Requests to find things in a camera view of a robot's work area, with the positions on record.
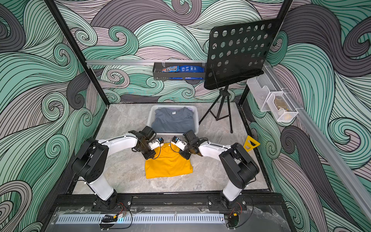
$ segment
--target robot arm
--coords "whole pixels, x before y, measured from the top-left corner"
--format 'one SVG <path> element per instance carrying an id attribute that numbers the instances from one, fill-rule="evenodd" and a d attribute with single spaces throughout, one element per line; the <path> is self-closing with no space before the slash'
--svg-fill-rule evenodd
<path id="1" fill-rule="evenodd" d="M 174 137 L 171 143 L 179 147 L 179 153 L 185 159 L 191 154 L 209 156 L 221 161 L 228 175 L 229 181 L 223 189 L 222 200 L 228 204 L 236 199 L 246 185 L 259 173 L 259 167 L 243 146 L 239 143 L 233 145 L 219 145 L 210 143 L 206 138 L 199 139 L 192 130 L 183 134 L 186 142 Z"/>
<path id="2" fill-rule="evenodd" d="M 107 156 L 131 148 L 134 152 L 140 151 L 146 160 L 154 158 L 154 149 L 164 144 L 162 138 L 151 139 L 154 133 L 146 126 L 142 131 L 129 131 L 117 138 L 98 141 L 89 138 L 75 156 L 72 170 L 86 181 L 105 207 L 111 209 L 116 206 L 116 192 L 102 175 Z"/>

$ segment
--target gray t-shirt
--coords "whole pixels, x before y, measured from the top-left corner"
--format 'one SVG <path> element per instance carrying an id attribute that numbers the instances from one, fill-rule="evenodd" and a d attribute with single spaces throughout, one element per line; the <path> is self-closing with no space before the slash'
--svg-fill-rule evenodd
<path id="1" fill-rule="evenodd" d="M 172 110 L 161 108 L 155 110 L 155 120 L 152 129 L 157 133 L 185 133 L 189 130 L 195 131 L 193 111 L 187 107 Z"/>

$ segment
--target white laundry basket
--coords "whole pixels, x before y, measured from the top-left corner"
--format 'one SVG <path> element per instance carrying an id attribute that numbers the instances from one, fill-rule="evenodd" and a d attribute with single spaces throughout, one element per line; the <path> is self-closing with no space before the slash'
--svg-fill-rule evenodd
<path id="1" fill-rule="evenodd" d="M 168 108 L 172 110 L 181 109 L 183 107 L 187 107 L 191 111 L 193 111 L 193 120 L 194 120 L 194 127 L 195 130 L 194 133 L 198 133 L 198 112 L 197 108 L 193 105 L 154 105 L 151 108 L 150 115 L 148 116 L 147 126 L 151 127 L 152 122 L 155 120 L 156 112 L 155 110 L 161 109 L 161 108 Z M 157 133 L 157 135 L 173 135 L 173 136 L 180 136 L 183 135 L 183 133 Z"/>

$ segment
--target tripod leg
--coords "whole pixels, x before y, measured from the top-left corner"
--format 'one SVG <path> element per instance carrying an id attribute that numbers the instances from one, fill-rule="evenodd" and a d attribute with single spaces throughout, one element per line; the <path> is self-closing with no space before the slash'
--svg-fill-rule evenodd
<path id="1" fill-rule="evenodd" d="M 219 96 L 215 99 L 214 103 L 210 106 L 210 108 L 206 111 L 206 113 L 204 114 L 204 116 L 201 118 L 201 120 L 198 122 L 198 124 L 200 125 L 202 120 L 206 117 L 206 115 L 211 111 L 211 109 L 214 107 L 214 105 L 218 102 L 220 98 L 220 94 Z"/>
<path id="2" fill-rule="evenodd" d="M 220 112 L 221 112 L 221 109 L 223 108 L 223 104 L 224 104 L 224 100 L 226 99 L 226 96 L 223 96 L 221 98 L 221 102 L 220 102 L 220 106 L 219 106 L 219 110 L 218 110 L 218 114 L 216 115 L 216 120 L 218 121 L 219 120 L 219 116 L 220 116 Z"/>
<path id="3" fill-rule="evenodd" d="M 231 107 L 230 107 L 230 104 L 229 104 L 229 96 L 227 96 L 227 104 L 228 104 L 228 114 L 229 114 L 229 125 L 231 127 L 231 134 L 233 133 L 233 129 L 232 129 L 232 114 L 231 114 Z"/>

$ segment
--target blue snack package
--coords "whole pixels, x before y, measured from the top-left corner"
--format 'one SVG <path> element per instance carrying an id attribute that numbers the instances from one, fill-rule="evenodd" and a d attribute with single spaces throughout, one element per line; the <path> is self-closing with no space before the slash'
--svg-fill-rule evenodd
<path id="1" fill-rule="evenodd" d="M 179 72 L 179 66 L 170 66 L 167 68 L 163 68 L 162 72 Z"/>
<path id="2" fill-rule="evenodd" d="M 179 67 L 179 72 L 204 72 L 204 68 L 194 65 L 183 65 Z"/>

